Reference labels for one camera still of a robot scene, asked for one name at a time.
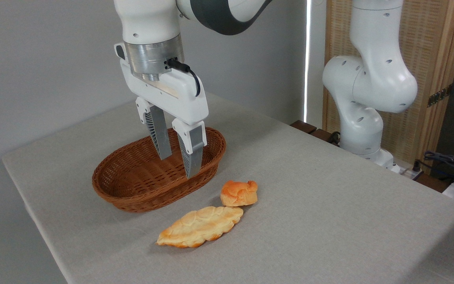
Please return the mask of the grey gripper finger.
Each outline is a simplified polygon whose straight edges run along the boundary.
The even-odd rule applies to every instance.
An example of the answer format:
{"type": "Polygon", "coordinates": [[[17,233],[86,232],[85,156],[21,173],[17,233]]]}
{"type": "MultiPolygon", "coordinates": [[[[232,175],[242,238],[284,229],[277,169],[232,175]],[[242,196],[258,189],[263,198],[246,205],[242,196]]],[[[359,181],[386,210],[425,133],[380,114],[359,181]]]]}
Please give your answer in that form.
{"type": "Polygon", "coordinates": [[[136,106],[140,120],[150,132],[150,137],[161,160],[172,155],[164,112],[142,97],[137,97],[136,106]]]}
{"type": "Polygon", "coordinates": [[[178,134],[179,146],[182,153],[182,161],[187,178],[191,179],[199,173],[203,148],[207,146],[207,135],[204,122],[189,125],[175,118],[172,122],[173,129],[178,134]]]}

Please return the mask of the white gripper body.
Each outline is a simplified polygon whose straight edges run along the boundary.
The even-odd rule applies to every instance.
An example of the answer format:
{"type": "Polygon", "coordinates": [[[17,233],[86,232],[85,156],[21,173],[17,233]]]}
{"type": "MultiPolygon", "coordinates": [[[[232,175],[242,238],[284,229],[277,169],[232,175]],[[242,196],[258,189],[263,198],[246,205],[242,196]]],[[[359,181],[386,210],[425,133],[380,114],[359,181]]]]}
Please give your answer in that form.
{"type": "Polygon", "coordinates": [[[158,81],[149,81],[131,73],[127,57],[120,59],[121,70],[135,95],[189,125],[207,118],[209,111],[203,84],[200,83],[201,92],[197,96],[196,80],[191,74],[171,69],[160,74],[158,81]]]}

